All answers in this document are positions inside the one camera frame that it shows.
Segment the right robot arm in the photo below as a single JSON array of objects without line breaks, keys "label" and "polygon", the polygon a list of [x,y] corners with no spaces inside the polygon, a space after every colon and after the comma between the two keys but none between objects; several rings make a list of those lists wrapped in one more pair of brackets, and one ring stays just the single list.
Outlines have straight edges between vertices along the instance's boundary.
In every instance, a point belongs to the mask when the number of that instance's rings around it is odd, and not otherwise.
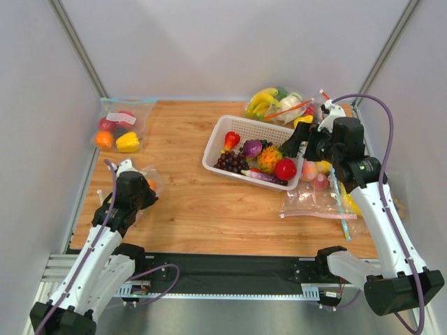
[{"label": "right robot arm", "polygon": [[344,247],[318,251],[324,270],[364,292],[377,315],[423,309],[445,284],[439,270],[430,270],[414,248],[395,208],[383,165],[365,154],[364,128],[351,117],[337,117],[332,128],[300,122],[282,145],[307,161],[327,161],[359,207],[379,256],[375,267]]}]

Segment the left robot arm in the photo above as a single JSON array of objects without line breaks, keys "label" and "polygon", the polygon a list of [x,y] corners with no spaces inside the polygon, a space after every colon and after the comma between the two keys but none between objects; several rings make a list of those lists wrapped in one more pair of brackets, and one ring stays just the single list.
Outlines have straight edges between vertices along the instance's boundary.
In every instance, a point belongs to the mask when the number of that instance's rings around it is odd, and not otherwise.
[{"label": "left robot arm", "polygon": [[145,250],[123,241],[140,211],[158,197],[138,171],[120,172],[96,210],[88,238],[60,286],[29,314],[35,334],[95,334],[113,295],[143,270]]}]

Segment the polka dot zip bag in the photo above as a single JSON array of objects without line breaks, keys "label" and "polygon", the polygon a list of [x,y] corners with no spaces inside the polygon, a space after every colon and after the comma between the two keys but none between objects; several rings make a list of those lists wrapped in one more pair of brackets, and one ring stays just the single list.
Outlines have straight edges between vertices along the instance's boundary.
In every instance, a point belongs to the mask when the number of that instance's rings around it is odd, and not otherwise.
[{"label": "polka dot zip bag", "polygon": [[[141,170],[138,170],[140,174],[143,175],[144,178],[146,178],[147,183],[149,184],[149,187],[156,193],[156,196],[159,198],[162,190],[164,188],[164,181],[161,178],[161,175],[159,174],[159,171],[154,166],[147,166],[144,167]],[[100,206],[99,208],[94,212],[94,215],[100,210],[105,209],[108,210],[110,206],[110,201],[112,199],[112,192],[113,192],[113,186],[112,188],[108,190],[97,190],[97,194],[99,196],[100,200]],[[101,225],[103,223],[103,219],[107,215],[107,212],[99,214],[99,220],[96,220],[95,218],[92,219],[91,225]]]}]

